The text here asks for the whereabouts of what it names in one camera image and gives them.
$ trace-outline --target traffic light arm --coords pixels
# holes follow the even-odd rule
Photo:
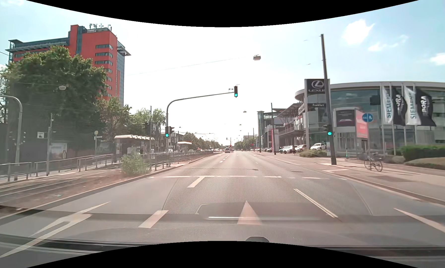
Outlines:
[[[204,95],[204,96],[196,96],[196,97],[189,97],[189,98],[182,98],[177,100],[172,100],[168,106],[166,107],[166,126],[168,126],[168,109],[170,108],[171,103],[175,101],[182,101],[182,100],[189,100],[189,99],[196,99],[196,98],[202,98],[202,97],[210,97],[210,96],[217,96],[217,95],[224,95],[224,94],[232,94],[232,92],[226,92],[226,93],[219,93],[219,94],[211,94],[211,95]]]

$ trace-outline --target road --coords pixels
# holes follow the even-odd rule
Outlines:
[[[310,159],[274,157],[206,157],[19,217],[1,225],[0,234],[155,243],[264,236],[309,246],[445,246],[445,207],[337,176]],[[27,246],[0,247],[0,265],[26,254]]]

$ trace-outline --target white cloud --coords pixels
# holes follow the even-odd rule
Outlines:
[[[445,53],[437,53],[434,57],[430,58],[429,61],[436,65],[444,65],[445,64]]]
[[[24,4],[24,0],[1,0],[0,3],[5,7],[22,6]]]
[[[368,50],[377,52],[377,51],[382,51],[383,49],[385,49],[387,47],[393,48],[393,47],[397,47],[397,46],[403,45],[403,44],[405,44],[408,41],[409,36],[403,34],[403,35],[399,36],[398,39],[400,39],[400,40],[398,42],[392,44],[392,45],[381,44],[381,42],[378,42],[378,43],[370,46],[368,48]]]
[[[382,44],[380,42],[377,42],[376,44],[370,46],[368,48],[369,51],[382,51],[386,47],[386,44]]]
[[[366,26],[365,20],[352,22],[345,28],[343,38],[346,40],[348,45],[361,43],[368,36],[369,31],[371,28],[373,28],[373,26],[374,24],[371,26]]]

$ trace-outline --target parked bicycle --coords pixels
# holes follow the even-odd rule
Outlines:
[[[363,161],[365,168],[371,170],[371,168],[374,167],[376,171],[381,172],[383,170],[383,163],[381,162],[379,157],[376,157],[376,155],[378,155],[377,153],[371,154],[373,155],[373,157],[368,154],[367,159]]]

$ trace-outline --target blue sky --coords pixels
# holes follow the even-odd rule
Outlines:
[[[174,99],[231,94],[175,102],[170,125],[178,131],[215,133],[203,138],[233,140],[257,132],[256,111],[270,103],[285,108],[303,79],[323,77],[325,34],[332,83],[363,81],[445,82],[445,0],[419,0],[356,15],[288,25],[202,28],[124,21],[45,6],[0,0],[0,51],[8,40],[66,37],[70,25],[111,24],[131,53],[126,58],[125,104],[166,109]],[[252,56],[260,54],[260,61]],[[224,59],[243,59],[137,74]],[[0,64],[7,56],[0,53]]]

